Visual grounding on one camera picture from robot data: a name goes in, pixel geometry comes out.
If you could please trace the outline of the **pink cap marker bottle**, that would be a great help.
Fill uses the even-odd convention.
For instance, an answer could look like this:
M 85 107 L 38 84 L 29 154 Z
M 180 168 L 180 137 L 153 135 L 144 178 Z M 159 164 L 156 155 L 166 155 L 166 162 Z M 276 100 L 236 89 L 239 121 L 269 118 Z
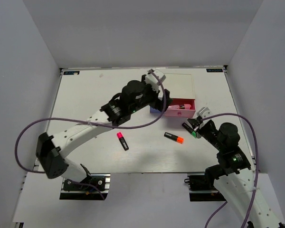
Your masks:
M 182 110 L 190 110 L 191 105 L 190 104 L 176 104 L 169 106 L 170 109 L 182 109 Z

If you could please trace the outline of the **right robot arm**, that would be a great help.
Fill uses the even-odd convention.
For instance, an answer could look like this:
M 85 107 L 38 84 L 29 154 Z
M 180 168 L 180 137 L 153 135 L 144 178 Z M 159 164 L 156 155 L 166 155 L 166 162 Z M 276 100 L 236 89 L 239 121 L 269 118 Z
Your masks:
M 223 123 L 216 128 L 214 122 L 204 123 L 201 117 L 188 119 L 196 137 L 201 136 L 218 150 L 218 164 L 205 170 L 205 184 L 217 189 L 233 209 L 244 228 L 285 228 L 266 202 L 261 190 L 255 186 L 256 173 L 240 149 L 238 128 Z

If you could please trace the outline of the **pink drawer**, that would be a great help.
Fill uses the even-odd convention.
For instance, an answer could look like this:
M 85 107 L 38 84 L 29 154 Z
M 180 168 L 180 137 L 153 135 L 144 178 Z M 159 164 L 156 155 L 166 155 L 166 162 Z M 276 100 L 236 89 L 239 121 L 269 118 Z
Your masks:
M 181 105 L 181 104 L 190 104 L 190 110 L 182 109 L 170 109 L 171 105 Z M 195 99 L 187 98 L 173 98 L 171 104 L 168 106 L 168 109 L 165 111 L 164 115 L 166 117 L 183 117 L 183 118 L 192 118 L 196 112 L 195 109 Z

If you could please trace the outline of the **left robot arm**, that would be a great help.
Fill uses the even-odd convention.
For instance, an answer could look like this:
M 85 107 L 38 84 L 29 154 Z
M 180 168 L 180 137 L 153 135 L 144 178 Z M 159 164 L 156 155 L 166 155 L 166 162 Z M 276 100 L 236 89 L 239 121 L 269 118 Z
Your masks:
M 150 106 L 164 113 L 170 104 L 170 92 L 163 88 L 166 75 L 158 70 L 150 70 L 140 81 L 132 80 L 123 87 L 100 110 L 83 123 L 54 135 L 42 133 L 38 137 L 36 156 L 46 176 L 55 179 L 59 176 L 73 182 L 85 190 L 91 184 L 88 169 L 68 159 L 77 147 L 112 129 L 121 129 L 132 114 Z

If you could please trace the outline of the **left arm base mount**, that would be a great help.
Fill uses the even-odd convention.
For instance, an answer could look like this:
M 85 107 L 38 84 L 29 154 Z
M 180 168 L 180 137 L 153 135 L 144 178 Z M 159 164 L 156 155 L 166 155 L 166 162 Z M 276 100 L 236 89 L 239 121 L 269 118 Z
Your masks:
M 85 185 L 63 179 L 60 200 L 105 200 L 110 188 L 111 174 L 91 174 Z

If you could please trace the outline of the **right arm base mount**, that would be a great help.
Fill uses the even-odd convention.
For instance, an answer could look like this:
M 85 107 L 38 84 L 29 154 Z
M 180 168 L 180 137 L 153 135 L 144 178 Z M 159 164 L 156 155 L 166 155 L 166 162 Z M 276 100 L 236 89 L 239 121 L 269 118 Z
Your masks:
M 204 175 L 188 175 L 184 183 L 189 187 L 190 202 L 225 201 L 216 188 L 209 186 Z

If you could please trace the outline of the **blue small drawer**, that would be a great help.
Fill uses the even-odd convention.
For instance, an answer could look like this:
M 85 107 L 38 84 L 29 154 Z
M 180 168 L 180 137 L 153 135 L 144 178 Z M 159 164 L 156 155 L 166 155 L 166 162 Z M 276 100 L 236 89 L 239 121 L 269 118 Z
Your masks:
M 162 112 L 162 109 L 157 110 L 157 109 L 155 109 L 155 108 L 150 107 L 150 113 L 159 114 L 159 113 L 161 113 L 161 112 Z

